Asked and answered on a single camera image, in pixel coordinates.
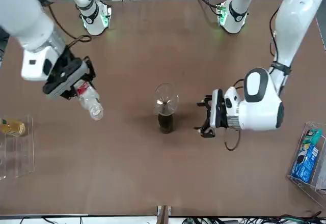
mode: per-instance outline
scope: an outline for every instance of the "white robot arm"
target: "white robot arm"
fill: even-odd
[[[0,25],[17,38],[24,49],[21,76],[45,81],[43,92],[49,98],[76,96],[74,84],[95,77],[88,57],[76,58],[57,32],[42,5],[57,0],[0,0]]]
[[[99,0],[74,0],[84,27],[92,36],[101,35],[109,26],[111,7]]]
[[[219,7],[220,26],[229,33],[238,33],[247,16],[251,0],[227,0]],[[283,0],[276,16],[274,38],[276,54],[269,68],[255,68],[243,79],[244,100],[236,88],[225,95],[220,89],[198,103],[206,106],[207,119],[198,131],[213,137],[214,128],[273,130],[283,122],[284,106],[281,91],[291,72],[291,63],[322,0]]]

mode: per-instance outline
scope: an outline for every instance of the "brown table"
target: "brown table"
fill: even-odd
[[[304,123],[326,120],[326,60],[315,20],[282,94],[282,128],[244,131],[233,152],[224,147],[223,129],[215,139],[193,130],[204,120],[196,102],[205,94],[270,66],[268,21],[278,4],[253,1],[242,32],[228,35],[195,0],[115,3],[111,29],[73,47],[95,66],[105,109],[99,122],[77,100],[49,101],[41,82],[23,80],[22,50],[11,38],[0,70],[0,112],[33,115],[35,172],[0,182],[0,214],[148,215],[164,204],[174,215],[318,210],[286,178]],[[74,35],[85,33],[73,4],[53,10]],[[168,135],[153,115],[153,92],[162,82],[180,94],[177,130]]]

